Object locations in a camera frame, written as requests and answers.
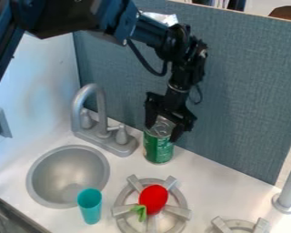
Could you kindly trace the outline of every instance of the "sink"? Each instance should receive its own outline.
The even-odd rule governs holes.
[[[102,190],[110,176],[103,154],[86,146],[49,151],[31,166],[26,188],[33,200],[48,208],[72,208],[84,188]]]

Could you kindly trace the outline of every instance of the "teal cup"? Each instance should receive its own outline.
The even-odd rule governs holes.
[[[84,189],[77,195],[77,205],[80,207],[83,219],[87,224],[95,224],[101,217],[102,195],[98,189]]]

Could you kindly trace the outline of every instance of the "faucet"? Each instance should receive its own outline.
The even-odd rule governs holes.
[[[84,102],[95,94],[98,121],[91,117],[92,111],[83,107]],[[105,91],[97,84],[81,88],[72,103],[71,129],[76,137],[93,143],[120,157],[128,157],[137,148],[137,141],[127,134],[124,124],[109,127],[107,124]]]

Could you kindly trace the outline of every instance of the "countertop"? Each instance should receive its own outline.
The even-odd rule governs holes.
[[[12,153],[16,159],[0,170],[0,198],[50,232],[119,233],[110,209],[127,185],[126,178],[133,174],[138,178],[166,179],[173,176],[193,211],[184,233],[208,232],[211,220],[217,216],[252,222],[264,218],[270,222],[272,233],[291,233],[291,215],[283,215],[271,205],[272,196],[280,192],[278,188],[180,147],[175,148],[171,162],[153,165],[143,157],[142,133],[130,127],[128,131],[139,140],[139,148],[130,157],[121,158],[74,137],[69,122],[59,124],[52,134],[26,147],[15,148]],[[33,163],[45,152],[65,145],[94,147],[110,164],[110,178],[102,191],[102,219],[96,225],[87,225],[78,208],[45,208],[34,202],[26,191],[25,178]]]

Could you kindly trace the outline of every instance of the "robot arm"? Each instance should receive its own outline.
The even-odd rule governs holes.
[[[196,117],[186,108],[186,100],[203,78],[206,44],[190,34],[188,25],[163,25],[141,14],[130,0],[0,0],[0,79],[24,31],[44,39],[79,30],[129,45],[153,75],[164,76],[171,63],[166,95],[147,93],[145,126],[152,127],[158,115],[168,118],[176,124],[173,142],[193,128]],[[163,60],[162,72],[146,62],[133,40],[155,49]]]

